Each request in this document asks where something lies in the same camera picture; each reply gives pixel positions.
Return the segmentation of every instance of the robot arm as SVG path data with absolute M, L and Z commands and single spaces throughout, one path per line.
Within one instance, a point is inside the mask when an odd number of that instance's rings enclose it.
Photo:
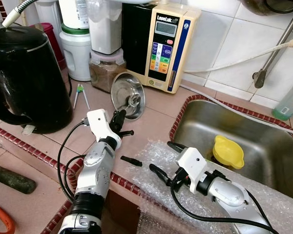
M 97 143 L 84 158 L 75 200 L 69 215 L 63 220 L 59 234 L 102 233 L 101 214 L 114 166 L 114 151 L 121 146 L 121 137 L 133 135 L 133 131 L 120 132 L 125 115 L 125 110 L 115 112 L 112 121 L 108 123 L 108 114 L 103 109 L 87 113 Z
M 199 192 L 209 196 L 220 206 L 226 217 L 249 220 L 268 226 L 263 216 L 252 206 L 252 200 L 243 186 L 229 181 L 217 170 L 212 174 L 207 172 L 207 163 L 196 148 L 186 148 L 183 145 L 176 147 L 176 144 L 172 142 L 168 144 L 180 153 L 177 158 L 180 168 L 176 172 L 174 180 L 170 180 L 164 171 L 150 164 L 150 169 L 166 185 L 174 186 L 174 183 L 178 182 L 177 187 L 180 187 L 182 181 L 187 179 L 187 183 L 190 184 L 189 189 L 193 194 Z M 271 233 L 263 228 L 241 223 L 230 223 L 230 230 L 233 234 Z

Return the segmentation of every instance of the metal pipe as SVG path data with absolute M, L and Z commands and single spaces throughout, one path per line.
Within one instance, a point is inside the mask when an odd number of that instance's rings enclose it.
M 283 44 L 288 38 L 293 30 L 293 18 L 289 23 L 288 27 L 284 31 L 283 35 L 281 36 L 280 40 L 278 41 L 277 45 Z M 264 86 L 266 75 L 272 70 L 275 66 L 276 62 L 279 60 L 281 54 L 279 54 L 278 59 L 276 59 L 280 50 L 273 51 L 267 61 L 265 62 L 264 66 L 258 71 L 253 74 L 254 85 L 255 88 L 259 89 Z

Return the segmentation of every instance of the orange hose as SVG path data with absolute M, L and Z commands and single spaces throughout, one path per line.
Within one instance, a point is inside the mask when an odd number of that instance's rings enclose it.
M 14 234 L 15 232 L 15 224 L 13 219 L 3 210 L 0 208 L 0 219 L 5 224 L 7 231 L 5 233 L 0 234 Z

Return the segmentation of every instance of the yellow funnel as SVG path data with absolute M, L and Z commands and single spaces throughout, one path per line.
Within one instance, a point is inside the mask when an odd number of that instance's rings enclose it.
M 213 154 L 220 163 L 232 166 L 235 169 L 241 169 L 244 166 L 244 153 L 242 148 L 232 140 L 224 136 L 215 137 Z

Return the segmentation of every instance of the white tile wall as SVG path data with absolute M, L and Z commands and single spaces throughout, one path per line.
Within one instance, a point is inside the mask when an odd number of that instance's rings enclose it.
M 181 3 L 231 17 L 235 16 L 240 5 L 239 0 L 181 0 Z
M 235 96 L 237 98 L 241 98 L 244 100 L 250 100 L 253 96 L 252 93 L 248 93 L 246 91 L 240 90 L 240 89 L 236 89 L 233 88 L 231 86 L 225 85 L 225 84 L 221 84 L 212 80 L 207 80 L 205 87 L 217 90 L 219 92 L 225 93 L 225 94 L 229 94 L 232 96 Z
M 189 48 L 186 70 L 204 70 L 215 63 L 233 18 L 203 11 Z M 209 73 L 197 74 L 207 78 Z
M 203 10 L 185 70 L 217 67 L 272 48 L 293 17 L 293 13 L 258 16 L 238 0 L 181 0 L 181 3 Z M 267 75 L 264 87 L 256 89 L 252 75 L 268 56 L 210 73 L 185 74 L 184 79 L 274 108 L 293 86 L 293 49 L 285 50 Z
M 185 73 L 183 75 L 182 79 L 187 80 L 187 81 L 190 81 L 190 82 L 195 83 L 195 84 L 202 85 L 202 86 L 204 86 L 205 83 L 206 83 L 206 79 L 205 78 L 198 77 L 198 76 L 195 76 L 195 75 L 192 75 L 192 74 L 188 74 L 188 73 Z
M 234 19 L 214 67 L 248 58 L 274 47 L 282 30 L 262 24 Z M 252 85 L 252 74 L 258 71 L 269 55 L 213 71 L 209 79 L 247 91 Z
M 287 48 L 256 94 L 280 101 L 293 87 L 293 48 Z
M 260 23 L 263 25 L 284 30 L 287 28 L 288 24 L 293 18 L 293 12 L 289 14 L 279 14 L 274 16 L 259 16 L 252 13 L 246 7 L 244 7 L 243 4 L 241 4 L 235 17 L 241 20 Z

